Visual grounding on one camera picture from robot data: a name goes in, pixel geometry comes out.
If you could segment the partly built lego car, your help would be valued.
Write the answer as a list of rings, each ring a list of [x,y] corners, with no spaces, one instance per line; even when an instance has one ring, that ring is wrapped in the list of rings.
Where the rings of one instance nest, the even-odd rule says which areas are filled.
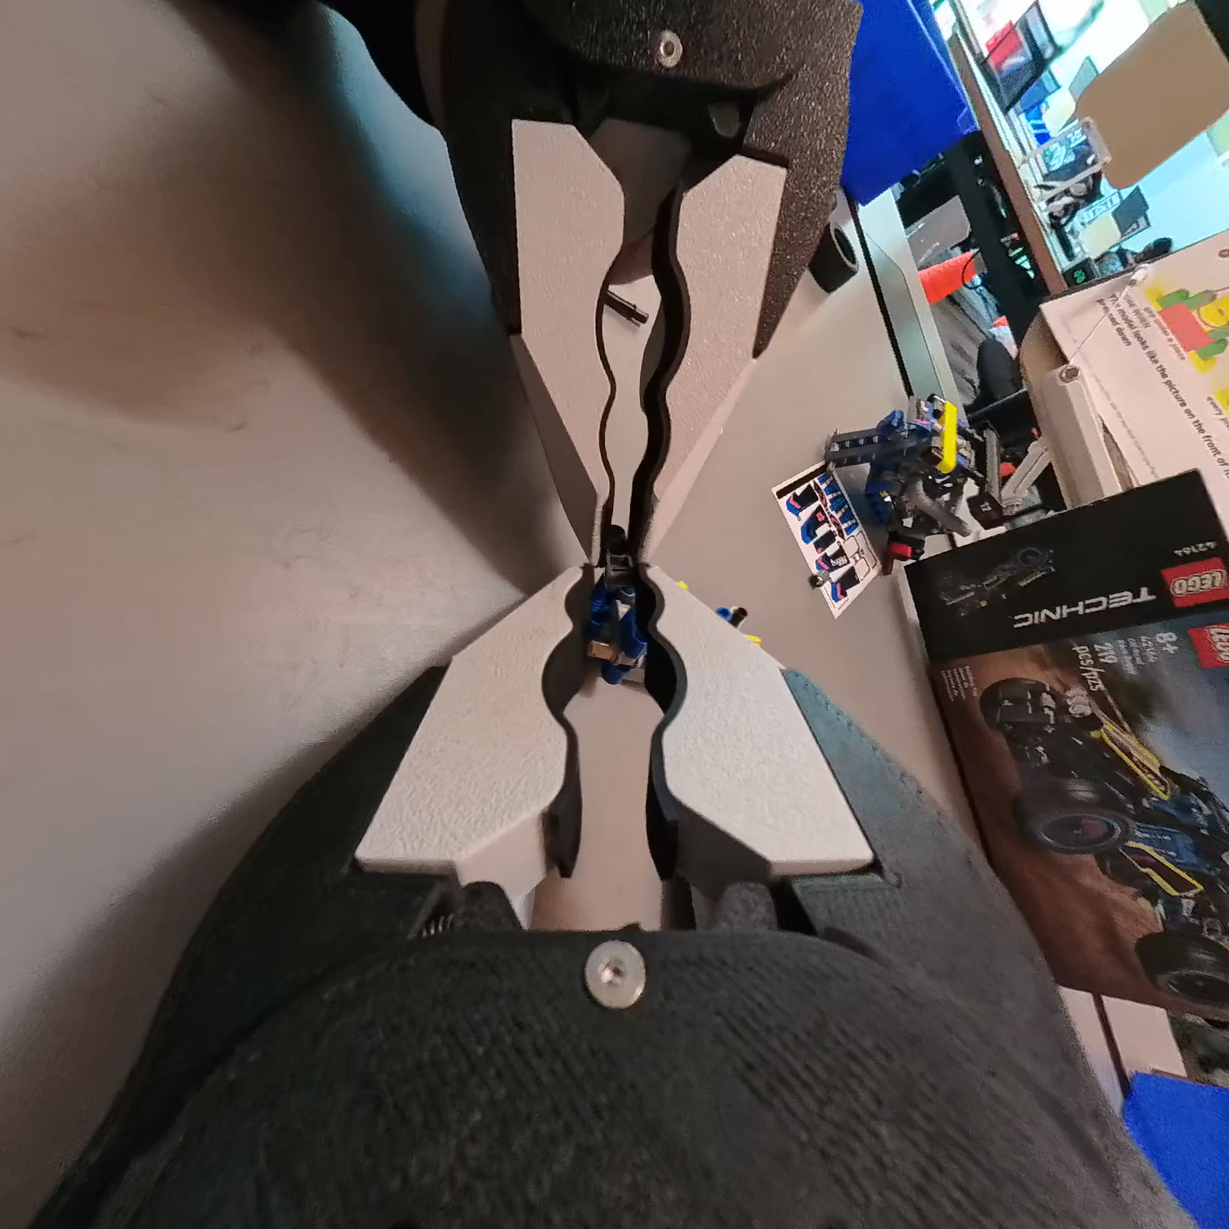
[[[823,460],[834,470],[866,469],[865,508],[885,532],[884,575],[922,559],[935,536],[964,539],[973,526],[1010,526],[1001,435],[991,425],[969,425],[940,394],[866,431],[831,435]]]

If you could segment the lego sticker sheet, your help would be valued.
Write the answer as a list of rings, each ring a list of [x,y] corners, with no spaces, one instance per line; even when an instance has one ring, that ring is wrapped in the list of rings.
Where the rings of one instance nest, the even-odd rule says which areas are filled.
[[[809,575],[825,575],[827,584],[815,592],[839,621],[883,577],[881,555],[846,486],[823,463],[777,486],[773,499]]]

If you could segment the printed instruction poster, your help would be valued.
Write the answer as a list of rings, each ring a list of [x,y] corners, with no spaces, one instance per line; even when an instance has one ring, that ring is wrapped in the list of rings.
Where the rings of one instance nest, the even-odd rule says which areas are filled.
[[[1225,517],[1228,235],[1070,290],[1039,312],[1133,479],[1197,470]]]

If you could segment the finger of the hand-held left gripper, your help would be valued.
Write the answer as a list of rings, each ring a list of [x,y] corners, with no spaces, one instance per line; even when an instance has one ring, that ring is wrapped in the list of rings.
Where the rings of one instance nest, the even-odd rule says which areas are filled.
[[[638,559],[662,548],[757,360],[786,177],[735,157],[663,205],[653,249],[660,325],[641,393],[648,442],[629,502]]]
[[[600,559],[612,479],[605,425],[615,382],[605,290],[621,251],[625,195],[575,129],[515,119],[512,161],[520,327],[512,353],[564,511]]]

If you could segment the wooden top background desk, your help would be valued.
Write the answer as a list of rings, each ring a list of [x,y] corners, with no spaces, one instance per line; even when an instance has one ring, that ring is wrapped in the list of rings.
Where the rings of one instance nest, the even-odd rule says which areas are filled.
[[[907,229],[959,199],[972,240],[988,261],[988,277],[1016,335],[1035,305],[1067,290],[1065,233],[1054,229],[1038,195],[1043,176],[1036,151],[1064,123],[1042,136],[1023,103],[1041,82],[1055,84],[1052,66],[1062,41],[1042,3],[935,3],[947,52],[976,129],[896,192]]]

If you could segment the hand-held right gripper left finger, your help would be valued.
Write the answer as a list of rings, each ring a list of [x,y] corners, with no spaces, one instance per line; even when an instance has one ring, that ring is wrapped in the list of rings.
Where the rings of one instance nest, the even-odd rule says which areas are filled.
[[[501,887],[517,921],[580,849],[577,733],[591,565],[566,568],[452,657],[356,849],[368,872]]]

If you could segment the white plastic bar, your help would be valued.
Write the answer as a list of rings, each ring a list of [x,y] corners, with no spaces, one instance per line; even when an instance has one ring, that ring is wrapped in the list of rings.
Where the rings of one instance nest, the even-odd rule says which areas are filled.
[[[1095,341],[1112,333],[1106,314],[1068,350],[1043,312],[1024,333],[1019,360],[1024,393],[1068,508],[1144,485],[1096,407],[1086,362]]]

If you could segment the black office chair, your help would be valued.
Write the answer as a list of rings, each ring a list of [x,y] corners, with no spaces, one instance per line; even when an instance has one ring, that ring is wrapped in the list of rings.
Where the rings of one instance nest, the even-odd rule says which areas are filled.
[[[992,428],[1000,436],[1023,431],[1032,414],[1020,360],[992,335],[982,340],[976,359],[978,388],[966,406],[969,422]]]

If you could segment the blue grey lego sub-assembly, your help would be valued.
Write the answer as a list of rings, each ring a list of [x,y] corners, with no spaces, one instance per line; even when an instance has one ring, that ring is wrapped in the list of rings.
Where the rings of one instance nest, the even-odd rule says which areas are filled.
[[[672,698],[676,678],[662,666],[666,657],[656,657],[659,649],[651,643],[637,593],[632,583],[612,583],[600,571],[590,593],[588,621],[581,638],[602,682],[629,687],[666,701]]]

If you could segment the hanging cardboard piece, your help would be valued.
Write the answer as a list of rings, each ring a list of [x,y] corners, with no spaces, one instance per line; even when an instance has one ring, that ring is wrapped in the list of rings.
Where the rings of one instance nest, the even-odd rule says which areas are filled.
[[[1178,3],[1084,88],[1101,175],[1128,191],[1228,112],[1228,3]]]

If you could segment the lego set box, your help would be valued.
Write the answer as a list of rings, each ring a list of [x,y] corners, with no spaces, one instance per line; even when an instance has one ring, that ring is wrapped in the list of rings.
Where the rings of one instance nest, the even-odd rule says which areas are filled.
[[[1055,979],[1220,1022],[1226,564],[1185,472],[904,571],[988,859]]]

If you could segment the orange cone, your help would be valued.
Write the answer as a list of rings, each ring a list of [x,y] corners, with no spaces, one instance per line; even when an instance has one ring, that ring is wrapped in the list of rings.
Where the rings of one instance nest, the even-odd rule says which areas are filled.
[[[985,258],[978,251],[962,251],[918,271],[929,306],[943,303],[972,286],[985,271]]]

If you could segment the black lego tyre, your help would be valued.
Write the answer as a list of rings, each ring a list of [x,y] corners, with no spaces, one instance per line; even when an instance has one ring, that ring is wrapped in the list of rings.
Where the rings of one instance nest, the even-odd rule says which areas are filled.
[[[809,275],[827,296],[833,296],[859,273],[859,255],[842,226],[828,223],[808,264]]]

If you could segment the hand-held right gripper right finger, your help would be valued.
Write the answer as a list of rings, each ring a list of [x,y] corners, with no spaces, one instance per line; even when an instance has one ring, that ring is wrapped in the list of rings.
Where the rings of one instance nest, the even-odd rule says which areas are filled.
[[[647,839],[663,925],[741,884],[859,875],[869,839],[779,662],[660,567],[641,570],[648,640]]]

